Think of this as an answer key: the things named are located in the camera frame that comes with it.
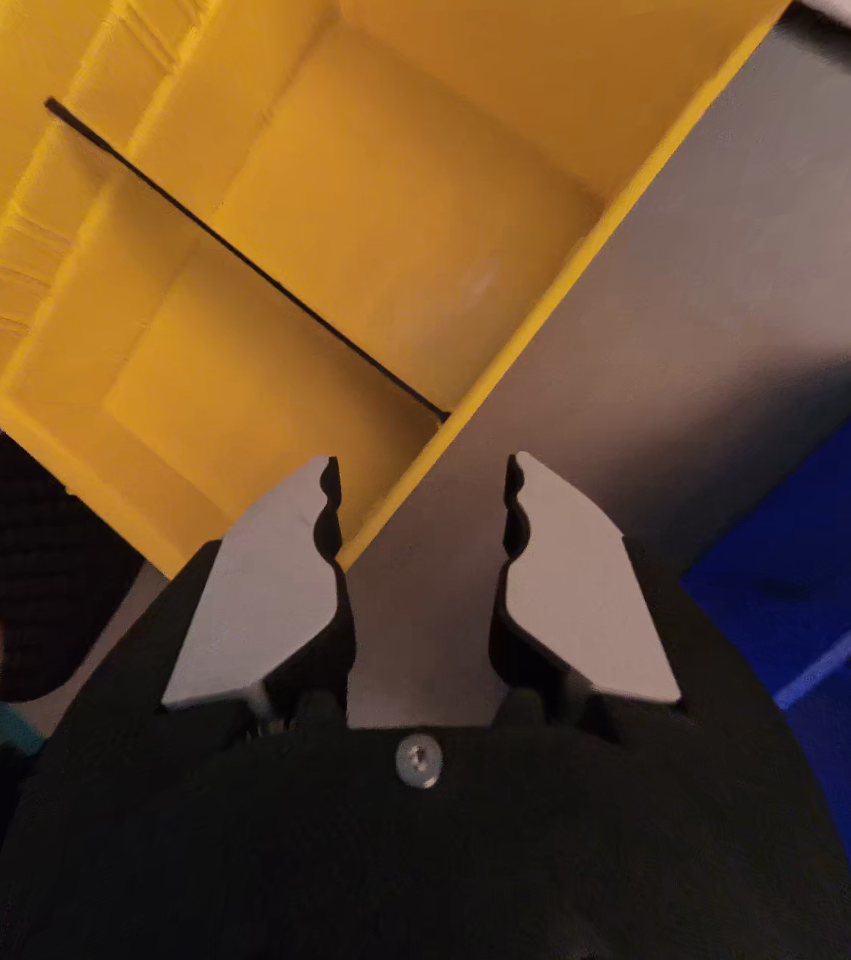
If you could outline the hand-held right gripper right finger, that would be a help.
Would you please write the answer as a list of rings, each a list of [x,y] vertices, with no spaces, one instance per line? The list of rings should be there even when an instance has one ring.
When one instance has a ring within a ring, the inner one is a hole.
[[[619,527],[526,451],[507,462],[504,503],[489,643],[504,683],[538,688],[551,706],[573,690],[678,704],[680,686]]]

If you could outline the yellow plastic bin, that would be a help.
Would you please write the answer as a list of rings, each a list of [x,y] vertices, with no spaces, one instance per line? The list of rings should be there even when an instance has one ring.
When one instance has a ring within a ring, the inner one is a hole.
[[[787,5],[0,2],[0,428],[167,576],[335,456],[347,570]]]

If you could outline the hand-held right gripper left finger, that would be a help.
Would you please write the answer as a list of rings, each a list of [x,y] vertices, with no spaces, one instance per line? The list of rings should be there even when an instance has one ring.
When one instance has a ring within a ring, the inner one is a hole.
[[[222,537],[162,706],[243,699],[294,710],[313,690],[346,708],[357,640],[343,570],[336,457],[317,456]]]

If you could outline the blue plastic bin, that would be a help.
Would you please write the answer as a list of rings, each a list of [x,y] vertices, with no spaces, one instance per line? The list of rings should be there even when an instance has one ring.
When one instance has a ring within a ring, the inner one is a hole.
[[[851,414],[683,585],[783,711],[851,865]]]

